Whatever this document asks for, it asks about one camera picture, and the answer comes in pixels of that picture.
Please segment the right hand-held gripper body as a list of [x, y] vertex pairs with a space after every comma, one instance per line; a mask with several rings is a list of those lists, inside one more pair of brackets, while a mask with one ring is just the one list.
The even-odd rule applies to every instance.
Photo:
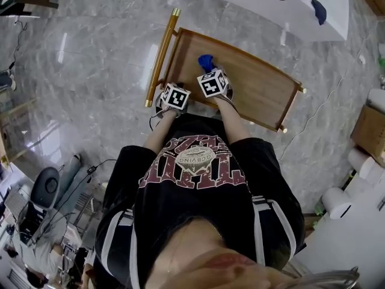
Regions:
[[229, 100], [233, 99], [233, 88], [223, 69], [214, 68], [197, 80], [206, 98], [225, 96]]

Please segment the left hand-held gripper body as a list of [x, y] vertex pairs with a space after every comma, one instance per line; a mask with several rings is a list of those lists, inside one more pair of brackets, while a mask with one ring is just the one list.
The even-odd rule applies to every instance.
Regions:
[[190, 94], [190, 91], [183, 88], [183, 84], [167, 83], [156, 99], [156, 117], [163, 118], [170, 110], [176, 111], [177, 116], [186, 113]]

